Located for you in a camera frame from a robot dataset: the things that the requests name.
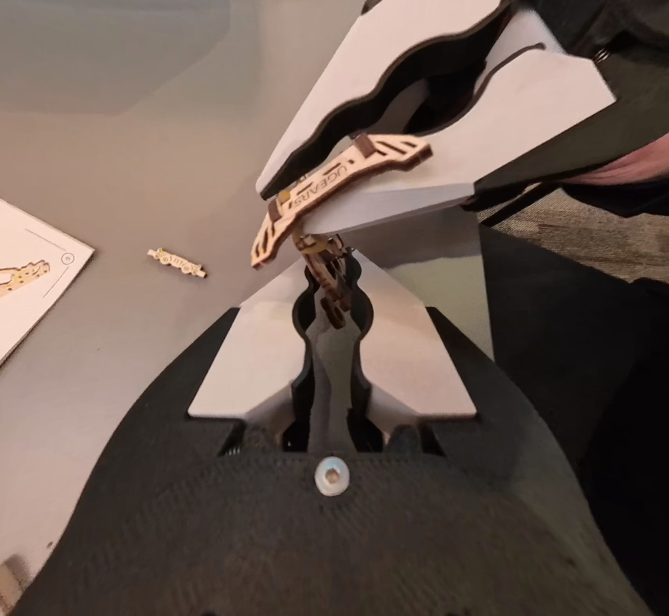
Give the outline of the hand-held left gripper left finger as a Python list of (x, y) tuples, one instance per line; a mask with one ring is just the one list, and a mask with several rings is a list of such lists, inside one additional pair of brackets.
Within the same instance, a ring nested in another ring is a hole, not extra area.
[(316, 291), (305, 265), (293, 265), (244, 301), (188, 415), (260, 427), (284, 451), (305, 452), (316, 384), (306, 333)]

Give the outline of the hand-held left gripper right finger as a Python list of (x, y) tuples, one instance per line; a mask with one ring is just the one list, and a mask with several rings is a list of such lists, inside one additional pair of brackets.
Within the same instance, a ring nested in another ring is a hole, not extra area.
[(359, 452), (382, 452), (397, 428), (475, 418), (476, 406), (428, 308), (359, 252), (347, 257), (351, 319), (348, 432)]

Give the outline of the small wooden model part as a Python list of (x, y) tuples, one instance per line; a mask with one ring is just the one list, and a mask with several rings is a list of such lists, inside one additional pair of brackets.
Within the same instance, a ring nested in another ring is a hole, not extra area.
[(207, 273), (202, 265), (193, 263), (177, 254), (167, 252), (163, 248), (157, 250), (148, 250), (147, 256), (161, 263), (163, 266), (169, 266), (178, 269), (185, 275), (206, 278)]

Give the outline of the white instruction booklet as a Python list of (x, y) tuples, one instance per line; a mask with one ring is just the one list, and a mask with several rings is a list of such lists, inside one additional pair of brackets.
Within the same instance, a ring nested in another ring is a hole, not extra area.
[(1, 362), (59, 300), (94, 252), (1, 201)]

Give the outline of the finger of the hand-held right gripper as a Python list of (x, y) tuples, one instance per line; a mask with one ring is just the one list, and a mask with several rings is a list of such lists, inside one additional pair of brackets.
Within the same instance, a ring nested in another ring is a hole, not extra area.
[(422, 80), (445, 78), (450, 117), (473, 103), (509, 0), (379, 0), (354, 22), (274, 148), (256, 183), (269, 200), (318, 168), (344, 137), (401, 133), (380, 126)]
[(339, 234), (449, 208), (474, 184), (615, 102), (592, 60), (565, 52), (535, 11), (518, 11), (487, 57), (474, 103), (427, 136), (432, 157), (338, 192), (306, 232)]

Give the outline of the wooden model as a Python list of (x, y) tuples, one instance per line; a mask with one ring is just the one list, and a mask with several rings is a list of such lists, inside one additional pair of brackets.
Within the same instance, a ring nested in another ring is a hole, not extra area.
[(410, 171), (432, 156), (431, 145), (413, 135), (358, 135), (350, 147), (267, 203), (266, 216), (250, 252), (253, 269), (272, 262), (281, 245), (291, 239), (306, 267), (323, 291), (321, 306), (330, 324), (343, 328), (351, 309), (346, 256), (351, 249), (340, 236), (308, 233), (305, 217), (354, 183), (386, 171)]

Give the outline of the person's right hand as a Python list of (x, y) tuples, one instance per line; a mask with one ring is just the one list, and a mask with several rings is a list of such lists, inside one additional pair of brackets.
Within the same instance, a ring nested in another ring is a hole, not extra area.
[(568, 178), (565, 182), (584, 186), (645, 184), (668, 177), (668, 135), (598, 169)]

